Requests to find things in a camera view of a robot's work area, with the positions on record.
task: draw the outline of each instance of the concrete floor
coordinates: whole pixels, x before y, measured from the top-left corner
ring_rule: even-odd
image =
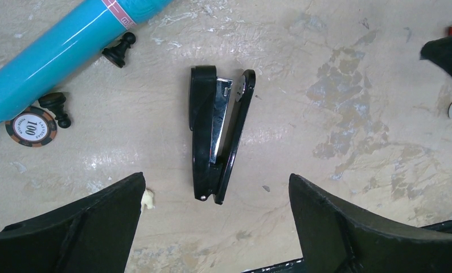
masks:
[[[79,3],[0,1],[0,67]],[[20,146],[0,125],[0,230],[133,172],[155,209],[140,219],[130,273],[300,257],[292,172],[406,224],[451,219],[452,79],[419,61],[450,23],[452,1],[177,0],[134,30],[124,69],[97,56],[60,85],[73,125],[52,143]],[[199,64],[258,74],[223,206],[192,192],[187,96]]]

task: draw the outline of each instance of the marble floor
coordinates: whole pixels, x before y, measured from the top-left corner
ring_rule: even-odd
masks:
[[[80,0],[0,1],[0,67]],[[58,89],[69,129],[41,148],[0,124],[0,230],[144,172],[155,208],[128,273],[242,272],[301,256],[288,178],[413,226],[452,218],[452,79],[422,46],[452,1],[176,0],[127,66],[95,57]],[[257,72],[223,206],[194,199],[190,67]]]

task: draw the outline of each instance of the blue tube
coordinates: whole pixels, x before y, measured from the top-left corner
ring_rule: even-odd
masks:
[[[85,0],[0,69],[0,122],[16,117],[128,27],[150,19],[170,2]],[[120,8],[130,18],[118,13]]]

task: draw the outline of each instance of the black chess pawn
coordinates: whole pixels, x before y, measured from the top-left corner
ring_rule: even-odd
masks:
[[[63,110],[64,103],[67,98],[63,93],[50,93],[38,99],[40,107],[46,108],[55,114],[55,119],[60,128],[69,128],[72,121],[68,118],[67,113]]]
[[[122,36],[120,43],[115,47],[106,48],[102,51],[102,54],[113,64],[119,68],[125,65],[125,52],[135,43],[135,35],[131,32],[127,32]]]

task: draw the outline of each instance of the poker chip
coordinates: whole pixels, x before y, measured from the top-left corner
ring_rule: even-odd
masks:
[[[49,144],[57,134],[54,118],[46,111],[30,106],[16,118],[5,122],[6,131],[16,142],[27,147]]]

